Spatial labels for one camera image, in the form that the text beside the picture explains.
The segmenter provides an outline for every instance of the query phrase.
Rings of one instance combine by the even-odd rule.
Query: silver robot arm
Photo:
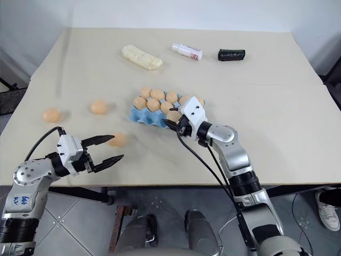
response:
[[[178,109],[177,123],[165,123],[180,136],[189,136],[204,147],[212,146],[228,179],[237,211],[239,228],[246,246],[259,256],[309,255],[293,239],[283,235],[281,221],[267,192],[259,184],[253,165],[238,141],[237,131],[227,125],[207,122],[196,97]]]
[[[67,135],[61,127],[58,131],[57,153],[27,160],[14,170],[13,186],[0,220],[0,256],[33,255],[36,228],[44,213],[51,183],[84,170],[102,171],[123,157],[111,157],[94,165],[87,147],[104,143],[114,136],[101,135],[80,141]]]

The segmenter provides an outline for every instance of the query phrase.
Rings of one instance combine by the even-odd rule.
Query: egg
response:
[[[147,106],[147,101],[142,97],[136,97],[133,102],[135,108],[137,108],[138,110],[141,110],[142,108],[145,108]]]
[[[115,138],[108,141],[108,144],[112,147],[123,147],[126,144],[127,138],[121,132],[115,132],[113,134]]]
[[[203,98],[201,98],[201,97],[197,97],[197,99],[198,99],[198,101],[200,102],[200,104],[202,105],[202,106],[204,106],[204,99]]]
[[[101,114],[105,114],[107,112],[108,107],[107,107],[107,104],[105,103],[105,101],[98,100],[98,101],[94,101],[91,104],[90,109],[91,109],[92,113],[101,115]]]
[[[147,107],[150,111],[155,112],[160,109],[160,102],[156,99],[149,99],[147,102]]]
[[[170,103],[174,103],[177,101],[177,94],[174,91],[169,91],[166,95],[166,100]]]
[[[189,98],[188,95],[182,96],[179,100],[180,105],[184,104]]]
[[[161,103],[161,111],[165,115],[168,114],[170,108],[174,108],[174,106],[171,103],[169,103],[168,101],[164,101],[164,102]]]
[[[153,89],[150,91],[150,96],[156,100],[162,100],[165,98],[165,93],[160,89]]]
[[[49,108],[43,112],[42,119],[48,123],[56,123],[60,119],[60,113],[55,108]]]
[[[178,111],[169,111],[167,114],[167,119],[173,122],[177,122],[181,117],[181,114]]]
[[[142,87],[140,94],[141,94],[141,97],[143,97],[145,99],[148,98],[150,96],[150,88],[149,87]]]

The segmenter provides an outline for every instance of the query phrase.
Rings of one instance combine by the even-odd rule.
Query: blue egg carton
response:
[[[180,103],[176,101],[173,103],[174,108],[180,107]],[[134,106],[132,106],[130,110],[130,116],[128,117],[131,121],[136,123],[144,123],[148,125],[156,125],[158,127],[166,128],[168,127],[163,119],[166,119],[167,116],[161,111],[161,109],[152,112],[147,107],[138,110]]]

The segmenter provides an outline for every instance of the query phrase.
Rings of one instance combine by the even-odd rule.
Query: person's leg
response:
[[[340,230],[335,206],[341,206],[341,189],[318,191],[315,196],[322,223],[331,231]]]
[[[189,210],[185,216],[185,229],[191,250],[206,255],[218,256],[220,253],[217,239],[205,216],[196,210]]]
[[[146,235],[147,218],[143,216],[132,220],[122,231],[114,253],[144,248]]]

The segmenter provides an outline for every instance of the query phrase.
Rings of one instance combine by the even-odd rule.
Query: tiled floor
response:
[[[8,191],[8,187],[1,187],[1,206]],[[293,196],[274,198],[273,204],[286,235],[300,242],[309,251],[307,241],[291,215],[292,200]],[[162,247],[188,247],[183,226],[188,209],[200,210],[215,233],[227,219],[235,216],[232,204],[220,189],[120,191],[116,194],[115,204],[111,206],[49,193],[46,210],[37,229],[35,256],[106,255],[115,221],[115,209],[119,204],[136,206],[139,214],[154,213],[159,225],[159,246]],[[341,231],[332,232],[321,226],[313,192],[296,198],[294,212],[313,244],[314,255],[339,256]],[[129,221],[130,218],[125,217],[124,223]],[[226,255],[247,255],[237,221],[232,221],[221,236]]]

